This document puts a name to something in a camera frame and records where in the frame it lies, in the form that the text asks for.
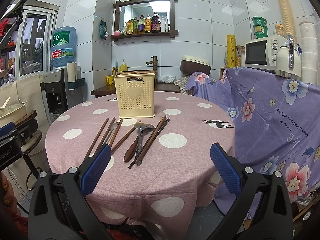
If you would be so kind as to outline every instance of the wooden mirror frame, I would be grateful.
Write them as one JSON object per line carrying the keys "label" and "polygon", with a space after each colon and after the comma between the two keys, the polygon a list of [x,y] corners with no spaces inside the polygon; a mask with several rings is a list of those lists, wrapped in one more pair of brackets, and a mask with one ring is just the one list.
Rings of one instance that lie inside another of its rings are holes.
{"label": "wooden mirror frame", "polygon": [[167,33],[163,33],[163,32],[152,33],[152,32],[150,32],[150,33],[127,34],[127,35],[121,35],[118,37],[111,35],[111,39],[114,41],[118,41],[119,39],[142,37],[142,36],[170,36],[171,38],[174,38],[175,35],[179,34],[179,31],[175,30],[175,25],[174,25],[174,2],[178,1],[178,0],[130,0],[130,1],[125,1],[125,2],[117,1],[113,5],[113,7],[116,8],[114,31],[119,30],[120,7],[127,6],[127,5],[133,5],[133,4],[153,2],[153,1],[170,1],[170,30],[169,30],[169,32],[167,32]]}

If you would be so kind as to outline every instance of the microwave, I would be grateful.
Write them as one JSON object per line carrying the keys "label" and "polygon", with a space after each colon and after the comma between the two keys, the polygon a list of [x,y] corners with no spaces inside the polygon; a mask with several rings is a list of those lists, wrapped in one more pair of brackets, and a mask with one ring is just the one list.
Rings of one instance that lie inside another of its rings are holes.
{"label": "microwave", "polygon": [[288,44],[289,41],[280,35],[249,41],[245,45],[245,66],[276,71],[276,57],[280,47]]}

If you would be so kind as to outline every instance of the white kettle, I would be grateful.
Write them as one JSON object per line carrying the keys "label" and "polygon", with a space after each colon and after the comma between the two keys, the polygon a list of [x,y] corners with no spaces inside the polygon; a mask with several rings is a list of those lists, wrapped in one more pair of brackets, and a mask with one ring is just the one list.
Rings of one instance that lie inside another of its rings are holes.
{"label": "white kettle", "polygon": [[281,46],[276,56],[276,75],[301,80],[301,59],[294,48],[294,41],[290,34],[289,46]]}

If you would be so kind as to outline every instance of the stacked green containers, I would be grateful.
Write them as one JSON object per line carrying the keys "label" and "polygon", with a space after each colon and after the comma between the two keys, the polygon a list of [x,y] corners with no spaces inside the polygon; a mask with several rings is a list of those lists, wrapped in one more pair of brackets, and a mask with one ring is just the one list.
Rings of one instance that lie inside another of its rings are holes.
{"label": "stacked green containers", "polygon": [[256,39],[268,37],[267,20],[262,17],[253,17],[254,37]]}

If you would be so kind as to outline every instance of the polka dot tablecloth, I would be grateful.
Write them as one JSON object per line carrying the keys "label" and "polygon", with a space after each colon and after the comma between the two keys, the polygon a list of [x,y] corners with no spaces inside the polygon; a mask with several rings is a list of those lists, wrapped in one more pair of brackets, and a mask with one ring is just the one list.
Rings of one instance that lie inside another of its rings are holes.
{"label": "polka dot tablecloth", "polygon": [[[105,119],[119,119],[117,101],[108,100],[114,97],[100,97],[75,106],[53,122],[45,140],[53,172],[65,173],[72,166],[78,167]],[[153,142],[142,165],[129,169],[130,162],[123,161],[137,137],[138,132],[134,131],[114,152],[87,200],[105,223],[146,225],[149,221],[167,239],[181,239],[195,206],[208,205],[220,182],[210,159],[210,147],[218,142],[234,156],[235,129],[220,107],[190,95],[155,92],[154,110],[154,118],[124,119],[113,144],[138,120],[156,126],[166,114],[170,122]],[[151,131],[144,131],[143,143],[150,134]]]}

